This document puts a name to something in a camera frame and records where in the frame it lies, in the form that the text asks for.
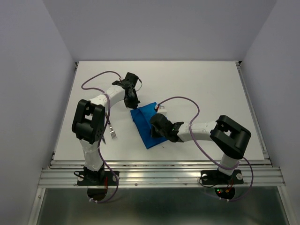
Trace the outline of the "blue satin napkin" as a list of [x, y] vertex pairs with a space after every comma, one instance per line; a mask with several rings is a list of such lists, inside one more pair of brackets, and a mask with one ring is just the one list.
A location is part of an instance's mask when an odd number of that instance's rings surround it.
[[150, 119], [157, 112], [154, 110], [156, 102], [147, 104], [130, 111], [133, 122], [135, 123], [139, 135], [146, 147], [146, 149], [152, 148], [158, 144], [161, 144], [167, 141], [164, 137], [153, 138], [151, 136], [151, 124]]

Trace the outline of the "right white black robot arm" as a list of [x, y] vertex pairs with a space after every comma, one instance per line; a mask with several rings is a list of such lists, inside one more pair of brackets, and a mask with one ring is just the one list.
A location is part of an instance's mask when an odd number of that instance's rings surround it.
[[164, 137], [173, 143], [193, 141], [197, 147], [198, 141], [214, 142], [223, 152], [216, 172], [208, 178], [216, 178], [226, 183], [233, 177], [233, 172], [243, 159], [251, 132], [226, 115], [221, 115], [216, 121], [189, 124], [170, 122], [166, 116], [157, 113], [150, 119], [151, 136]]

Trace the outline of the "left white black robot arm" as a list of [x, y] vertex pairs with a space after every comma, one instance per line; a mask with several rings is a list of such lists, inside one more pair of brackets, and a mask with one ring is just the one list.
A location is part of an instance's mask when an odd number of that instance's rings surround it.
[[126, 108], [136, 109], [140, 103], [135, 86], [141, 80], [130, 72], [124, 78], [119, 76], [119, 79], [114, 81], [107, 90], [86, 87], [92, 79], [107, 73], [118, 75], [114, 71], [104, 71], [81, 85], [83, 90], [97, 90], [100, 94], [92, 99], [81, 99], [78, 102], [71, 127], [84, 154], [83, 170], [74, 172], [79, 186], [98, 186], [106, 181], [105, 162], [99, 155], [99, 147], [109, 124], [111, 107], [123, 101]]

